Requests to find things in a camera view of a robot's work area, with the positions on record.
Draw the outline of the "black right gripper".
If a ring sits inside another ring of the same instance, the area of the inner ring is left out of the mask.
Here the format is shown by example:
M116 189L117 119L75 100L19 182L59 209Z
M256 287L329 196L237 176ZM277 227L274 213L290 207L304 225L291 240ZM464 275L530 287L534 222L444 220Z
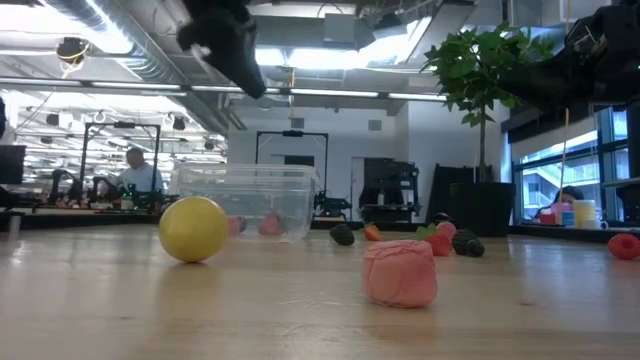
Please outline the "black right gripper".
M639 4L603 6L577 20L567 53L501 71L498 86L542 111L574 99L622 105L639 99Z

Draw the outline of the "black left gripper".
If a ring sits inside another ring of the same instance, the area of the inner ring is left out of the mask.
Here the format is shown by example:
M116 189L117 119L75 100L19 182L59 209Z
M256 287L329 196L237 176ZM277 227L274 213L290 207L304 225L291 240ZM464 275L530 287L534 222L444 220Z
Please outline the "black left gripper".
M266 93L256 60L257 24L245 0L182 0L191 20L177 31L182 50L209 47L209 60L228 80L254 99Z

